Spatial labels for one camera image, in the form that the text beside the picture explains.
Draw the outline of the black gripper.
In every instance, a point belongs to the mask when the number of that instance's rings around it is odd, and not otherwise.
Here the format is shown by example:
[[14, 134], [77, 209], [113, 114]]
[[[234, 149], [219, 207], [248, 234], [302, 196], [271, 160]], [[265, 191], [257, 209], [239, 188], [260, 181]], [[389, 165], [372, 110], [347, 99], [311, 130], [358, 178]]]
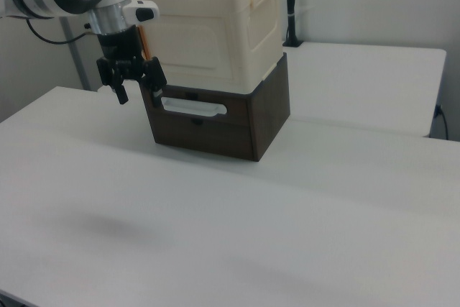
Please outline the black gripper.
[[144, 72], [141, 86], [152, 104], [160, 106], [162, 89], [167, 85], [167, 79], [157, 57], [144, 61], [137, 26], [132, 25], [122, 32], [96, 36], [103, 52], [103, 57], [96, 61], [101, 82], [111, 87], [119, 103], [124, 105], [129, 100], [123, 80], [138, 80]]

